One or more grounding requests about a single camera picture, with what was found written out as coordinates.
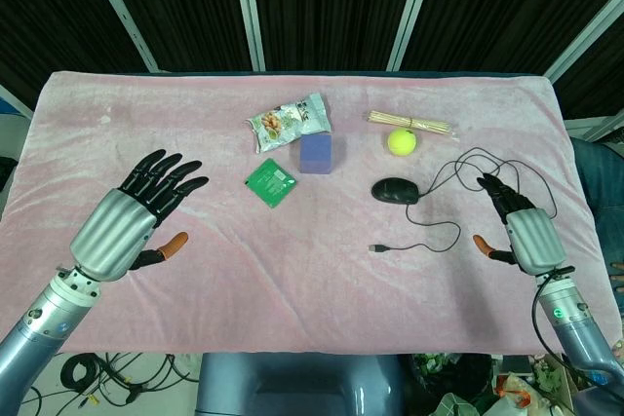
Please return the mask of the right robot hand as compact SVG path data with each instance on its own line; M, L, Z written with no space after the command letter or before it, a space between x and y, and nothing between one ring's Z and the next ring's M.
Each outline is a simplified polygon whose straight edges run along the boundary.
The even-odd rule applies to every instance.
M517 265L534 277L560 270L566 253L546 211L496 176L484 173L477 182L490 196L510 242L509 250L500 250L474 235L477 249L489 259Z

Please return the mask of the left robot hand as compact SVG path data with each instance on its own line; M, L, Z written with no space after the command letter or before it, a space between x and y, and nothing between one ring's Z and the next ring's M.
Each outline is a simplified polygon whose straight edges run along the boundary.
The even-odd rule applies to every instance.
M142 158L123 182L98 203L70 243L80 274L101 283L121 279L137 263L148 240L193 191L208 184L191 178L202 163L183 163L164 149Z

